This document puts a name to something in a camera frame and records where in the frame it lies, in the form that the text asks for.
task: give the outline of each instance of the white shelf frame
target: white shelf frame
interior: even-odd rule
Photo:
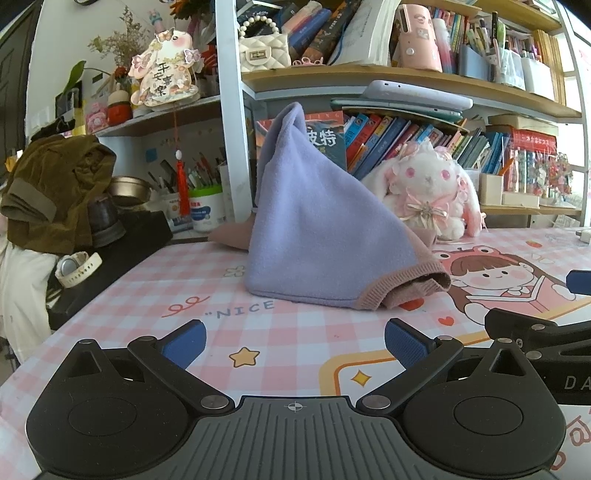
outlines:
[[[591,132],[590,119],[586,112],[586,99],[590,97],[586,85],[581,81],[579,55],[576,53],[573,44],[574,32],[569,16],[564,7],[556,0],[553,0],[558,18],[562,28],[552,35],[564,33],[569,45],[570,54],[573,58],[574,71],[568,72],[568,76],[577,79],[579,95],[582,105],[581,118],[555,118],[530,109],[521,108],[495,100],[473,98],[475,105],[520,113],[533,116],[546,121],[564,124],[583,125],[584,143],[584,167],[577,167],[576,171],[585,174],[583,209],[581,214],[582,224],[589,226],[591,212],[587,197],[589,194],[589,157],[590,144],[589,134]],[[363,86],[325,86],[299,89],[273,90],[268,92],[254,92],[242,82],[239,57],[237,52],[238,34],[236,30],[236,5],[235,0],[216,0],[216,25],[217,25],[217,47],[218,63],[220,74],[220,95],[222,101],[222,116],[225,135],[226,151],[228,152],[228,167],[230,183],[232,186],[232,199],[237,221],[245,220],[252,207],[252,192],[249,183],[249,147],[246,137],[246,124],[244,117],[244,102],[249,103],[254,119],[258,119],[267,111],[267,102],[284,100],[286,103],[293,98],[306,97],[328,97],[340,95],[358,95],[363,91]]]

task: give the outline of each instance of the harry potter book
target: harry potter book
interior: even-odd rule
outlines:
[[[309,113],[306,118],[306,130],[310,142],[343,170],[347,170],[345,156],[345,120],[343,112]],[[255,127],[256,158],[261,155],[261,148],[273,120],[259,120]]]

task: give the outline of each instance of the pink bow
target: pink bow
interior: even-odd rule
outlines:
[[[441,235],[440,225],[447,226],[449,202],[454,199],[455,196],[453,198],[447,196],[441,197],[434,202],[421,202],[407,191],[405,207],[412,211],[412,214],[401,218],[401,220],[418,217],[425,228],[435,230],[437,236],[439,236]]]

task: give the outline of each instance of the pink rabbit decoration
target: pink rabbit decoration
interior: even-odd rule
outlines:
[[[203,68],[191,35],[173,28],[158,33],[148,49],[132,61],[129,76],[141,79],[141,84],[131,102],[156,107],[190,97],[198,99],[199,88],[193,84],[191,67],[195,72]]]
[[[447,148],[434,149],[429,140],[407,144],[362,183],[408,226],[435,230],[440,240],[477,236],[482,230],[471,179]]]

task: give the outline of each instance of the crosshair mark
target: crosshair mark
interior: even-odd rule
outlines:
[[[304,405],[302,405],[301,403],[298,403],[296,401],[290,403],[289,405],[286,405],[285,407],[289,408],[294,413],[300,411],[302,408],[305,408]]]

